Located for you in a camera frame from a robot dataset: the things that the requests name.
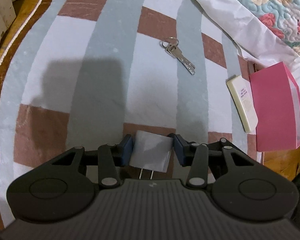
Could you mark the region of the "checkered striped floor mat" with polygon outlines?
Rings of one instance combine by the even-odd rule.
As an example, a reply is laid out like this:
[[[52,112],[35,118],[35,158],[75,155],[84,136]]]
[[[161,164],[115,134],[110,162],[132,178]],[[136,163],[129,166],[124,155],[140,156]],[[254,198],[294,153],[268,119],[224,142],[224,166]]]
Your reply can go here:
[[[194,75],[160,45],[169,37]],[[0,230],[10,183],[74,146],[143,130],[226,138],[260,160],[226,86],[248,68],[196,0],[40,0],[0,60]]]

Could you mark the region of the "white cube charger adapter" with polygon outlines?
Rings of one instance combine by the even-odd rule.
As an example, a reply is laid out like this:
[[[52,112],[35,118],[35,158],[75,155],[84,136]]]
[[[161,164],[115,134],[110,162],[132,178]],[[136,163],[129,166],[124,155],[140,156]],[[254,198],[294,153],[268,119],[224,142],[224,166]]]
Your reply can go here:
[[[143,170],[166,173],[172,144],[171,137],[137,131],[129,165]]]

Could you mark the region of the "pink cardboard box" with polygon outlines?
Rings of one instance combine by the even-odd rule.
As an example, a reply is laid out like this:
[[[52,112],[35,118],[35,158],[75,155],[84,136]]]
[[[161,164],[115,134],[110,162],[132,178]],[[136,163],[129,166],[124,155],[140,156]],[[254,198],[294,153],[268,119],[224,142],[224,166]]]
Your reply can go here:
[[[294,150],[300,146],[300,91],[282,62],[250,75],[258,118],[258,152]]]

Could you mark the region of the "cream remote with label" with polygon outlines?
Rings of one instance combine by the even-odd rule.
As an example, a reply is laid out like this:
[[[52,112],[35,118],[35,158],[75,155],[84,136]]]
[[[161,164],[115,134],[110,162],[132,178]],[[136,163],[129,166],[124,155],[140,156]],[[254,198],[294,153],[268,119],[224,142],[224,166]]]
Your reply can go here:
[[[226,84],[237,108],[244,131],[246,133],[253,132],[258,124],[258,117],[246,80],[238,75],[229,79]]]

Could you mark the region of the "white bed sheet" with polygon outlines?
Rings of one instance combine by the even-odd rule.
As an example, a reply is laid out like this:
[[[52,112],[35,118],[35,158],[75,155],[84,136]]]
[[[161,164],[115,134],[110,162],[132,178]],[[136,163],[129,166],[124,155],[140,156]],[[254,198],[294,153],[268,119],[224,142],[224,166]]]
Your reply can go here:
[[[242,49],[264,67],[284,62],[300,88],[300,56],[238,0],[196,0]]]

